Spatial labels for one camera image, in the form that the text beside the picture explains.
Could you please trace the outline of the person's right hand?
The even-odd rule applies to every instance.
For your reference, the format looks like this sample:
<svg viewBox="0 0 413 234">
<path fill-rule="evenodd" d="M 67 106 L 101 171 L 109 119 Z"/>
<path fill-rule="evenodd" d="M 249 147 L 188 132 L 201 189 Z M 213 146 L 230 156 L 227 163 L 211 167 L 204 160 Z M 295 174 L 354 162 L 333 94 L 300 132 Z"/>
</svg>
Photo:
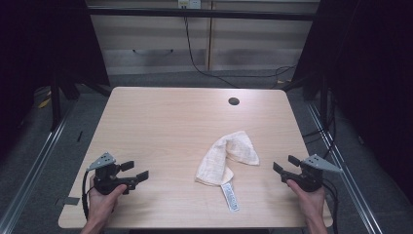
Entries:
<svg viewBox="0 0 413 234">
<path fill-rule="evenodd" d="M 314 192 L 306 192 L 291 179 L 286 183 L 297 195 L 301 212 L 304 215 L 307 224 L 323 224 L 324 189 L 320 188 Z"/>
</svg>

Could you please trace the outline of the black metal stand post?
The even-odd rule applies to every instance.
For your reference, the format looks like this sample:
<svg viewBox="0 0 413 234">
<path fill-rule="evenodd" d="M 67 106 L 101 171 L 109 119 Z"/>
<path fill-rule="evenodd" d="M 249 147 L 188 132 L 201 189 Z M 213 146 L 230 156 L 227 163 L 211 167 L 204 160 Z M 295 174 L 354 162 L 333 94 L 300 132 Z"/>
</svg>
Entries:
<svg viewBox="0 0 413 234">
<path fill-rule="evenodd" d="M 60 108 L 60 90 L 57 78 L 52 80 L 51 84 L 51 101 L 53 111 L 53 122 L 51 131 L 53 132 L 60 123 L 61 120 L 61 108 Z"/>
</svg>

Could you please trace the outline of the metal floor rail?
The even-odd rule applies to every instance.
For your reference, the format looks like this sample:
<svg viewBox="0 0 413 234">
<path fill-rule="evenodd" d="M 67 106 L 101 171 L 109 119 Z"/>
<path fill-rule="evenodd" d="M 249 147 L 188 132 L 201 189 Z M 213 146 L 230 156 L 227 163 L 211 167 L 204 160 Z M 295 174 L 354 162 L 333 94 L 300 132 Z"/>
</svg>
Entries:
<svg viewBox="0 0 413 234">
<path fill-rule="evenodd" d="M 327 147 L 330 153 L 330 158 L 334 164 L 342 170 L 341 178 L 346 186 L 346 189 L 357 209 L 357 212 L 369 234 L 384 234 L 382 228 L 380 227 L 375 214 L 372 212 L 370 206 L 368 205 L 366 199 L 362 195 L 350 169 L 341 154 L 339 148 L 333 142 L 332 134 L 322 125 L 320 114 L 317 107 L 310 103 L 308 104 L 309 112 L 312 116 L 317 129 L 320 131 L 323 143 Z"/>
<path fill-rule="evenodd" d="M 58 142 L 67 122 L 67 118 L 73 111 L 73 106 L 70 106 L 63 114 L 62 119 L 57 123 L 56 128 L 48 134 L 48 137 L 43 144 L 37 158 L 32 167 L 28 171 L 24 181 L 20 184 L 19 190 L 15 198 L 12 200 L 4 215 L 0 219 L 0 234 L 12 234 L 19 217 L 32 193 L 35 184 L 37 183 L 40 174 L 45 168 L 56 143 Z"/>
</svg>

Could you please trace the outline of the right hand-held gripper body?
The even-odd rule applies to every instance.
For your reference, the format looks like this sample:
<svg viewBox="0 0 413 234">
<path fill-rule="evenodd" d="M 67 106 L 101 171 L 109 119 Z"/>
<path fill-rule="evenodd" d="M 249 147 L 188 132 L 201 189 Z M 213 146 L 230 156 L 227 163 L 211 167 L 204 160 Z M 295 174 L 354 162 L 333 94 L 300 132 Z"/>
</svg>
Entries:
<svg viewBox="0 0 413 234">
<path fill-rule="evenodd" d="M 282 182 L 287 182 L 289 179 L 295 181 L 304 191 L 314 192 L 321 188 L 323 180 L 323 172 L 341 173 L 342 170 L 337 166 L 329 163 L 319 155 L 314 154 L 304 160 L 300 160 L 299 168 L 301 173 L 294 174 L 283 170 L 281 174 Z"/>
</svg>

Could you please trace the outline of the white wall socket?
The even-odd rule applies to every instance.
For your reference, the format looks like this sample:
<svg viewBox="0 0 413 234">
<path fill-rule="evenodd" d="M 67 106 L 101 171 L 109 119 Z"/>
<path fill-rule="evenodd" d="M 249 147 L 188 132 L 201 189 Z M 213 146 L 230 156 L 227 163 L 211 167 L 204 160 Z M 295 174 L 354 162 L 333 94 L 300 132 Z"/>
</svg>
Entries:
<svg viewBox="0 0 413 234">
<path fill-rule="evenodd" d="M 201 0 L 177 0 L 179 9 L 200 10 L 202 8 Z"/>
</svg>

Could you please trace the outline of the black horizontal frame bar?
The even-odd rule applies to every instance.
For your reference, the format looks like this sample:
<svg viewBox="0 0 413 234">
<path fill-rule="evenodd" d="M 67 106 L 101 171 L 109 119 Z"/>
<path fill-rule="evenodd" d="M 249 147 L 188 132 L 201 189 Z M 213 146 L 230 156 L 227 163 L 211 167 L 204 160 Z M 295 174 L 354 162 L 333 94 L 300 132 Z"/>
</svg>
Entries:
<svg viewBox="0 0 413 234">
<path fill-rule="evenodd" d="M 100 16 L 136 16 L 136 17 L 182 17 L 182 18 L 216 18 L 216 19 L 249 19 L 249 20 L 304 20 L 318 18 L 315 14 L 220 11 L 220 10 L 179 10 L 179 9 L 133 9 L 90 7 L 90 15 Z"/>
</svg>

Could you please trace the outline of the white towel with label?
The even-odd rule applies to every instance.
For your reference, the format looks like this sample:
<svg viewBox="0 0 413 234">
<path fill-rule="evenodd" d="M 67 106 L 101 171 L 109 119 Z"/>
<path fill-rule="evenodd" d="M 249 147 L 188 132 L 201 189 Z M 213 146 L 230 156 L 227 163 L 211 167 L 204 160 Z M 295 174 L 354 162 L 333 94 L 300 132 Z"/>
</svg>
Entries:
<svg viewBox="0 0 413 234">
<path fill-rule="evenodd" d="M 230 212 L 240 209 L 235 196 L 232 179 L 233 171 L 226 160 L 259 166 L 260 159 L 245 131 L 221 137 L 208 150 L 195 174 L 195 181 L 209 186 L 219 186 L 224 194 Z"/>
</svg>

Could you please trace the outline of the person's left hand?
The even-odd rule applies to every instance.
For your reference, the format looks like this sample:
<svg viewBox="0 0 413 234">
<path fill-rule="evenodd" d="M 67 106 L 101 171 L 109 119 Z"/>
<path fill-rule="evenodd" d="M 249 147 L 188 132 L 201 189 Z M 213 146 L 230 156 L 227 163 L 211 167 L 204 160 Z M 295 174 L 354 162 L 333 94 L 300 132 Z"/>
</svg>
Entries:
<svg viewBox="0 0 413 234">
<path fill-rule="evenodd" d="M 126 186 L 117 186 L 110 194 L 102 195 L 94 188 L 94 180 L 90 180 L 91 190 L 89 192 L 90 210 L 88 223 L 95 227 L 103 227 L 109 220 L 118 203 L 118 198 L 126 190 Z"/>
</svg>

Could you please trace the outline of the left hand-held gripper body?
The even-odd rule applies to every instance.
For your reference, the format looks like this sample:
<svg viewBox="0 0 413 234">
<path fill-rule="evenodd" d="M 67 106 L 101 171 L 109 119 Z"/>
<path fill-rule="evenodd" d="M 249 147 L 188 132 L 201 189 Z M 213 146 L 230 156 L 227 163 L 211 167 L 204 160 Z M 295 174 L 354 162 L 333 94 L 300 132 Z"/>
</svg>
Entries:
<svg viewBox="0 0 413 234">
<path fill-rule="evenodd" d="M 127 187 L 124 194 L 135 190 L 136 177 L 117 177 L 121 172 L 120 165 L 110 153 L 105 152 L 87 167 L 88 172 L 94 171 L 94 188 L 99 193 L 108 195 L 121 184 Z"/>
</svg>

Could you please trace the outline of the dark curtain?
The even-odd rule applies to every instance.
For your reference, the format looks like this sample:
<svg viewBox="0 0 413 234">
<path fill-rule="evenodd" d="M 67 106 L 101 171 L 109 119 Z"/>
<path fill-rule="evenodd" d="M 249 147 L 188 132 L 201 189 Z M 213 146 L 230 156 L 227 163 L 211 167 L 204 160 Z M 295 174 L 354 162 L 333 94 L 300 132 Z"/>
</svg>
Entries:
<svg viewBox="0 0 413 234">
<path fill-rule="evenodd" d="M 293 80 L 326 84 L 413 204 L 413 0 L 319 0 Z"/>
<path fill-rule="evenodd" d="M 0 0 L 0 160 L 18 140 L 18 127 L 37 89 L 110 84 L 86 0 Z"/>
</svg>

